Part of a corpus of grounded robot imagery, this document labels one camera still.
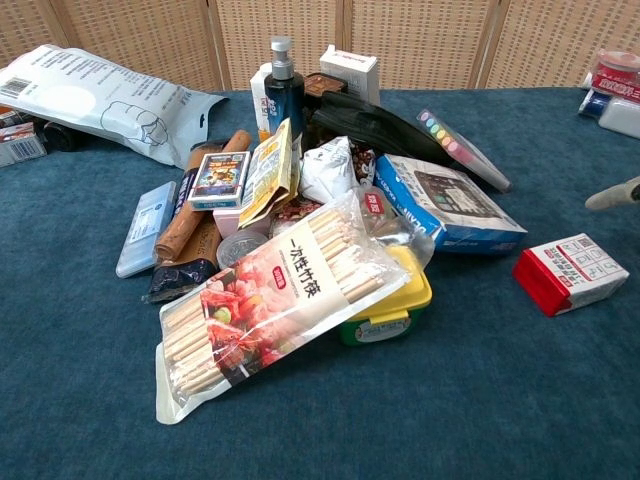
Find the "black fabric bag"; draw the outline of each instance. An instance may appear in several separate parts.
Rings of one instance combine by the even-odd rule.
[[[337,135],[346,135],[380,153],[417,158],[443,166],[453,163],[444,148],[418,127],[381,107],[345,93],[324,92],[311,123]]]

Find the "brown paper tube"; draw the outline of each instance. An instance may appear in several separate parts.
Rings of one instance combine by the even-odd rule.
[[[238,130],[222,149],[223,152],[244,152],[251,145],[251,135],[244,130]],[[215,153],[215,147],[203,145],[191,152],[187,169],[200,167],[207,153]],[[155,251],[161,260],[175,260],[180,255],[187,240],[196,229],[202,216],[206,212],[196,212],[188,202],[182,206],[178,214],[173,217],[164,233],[156,241]]]

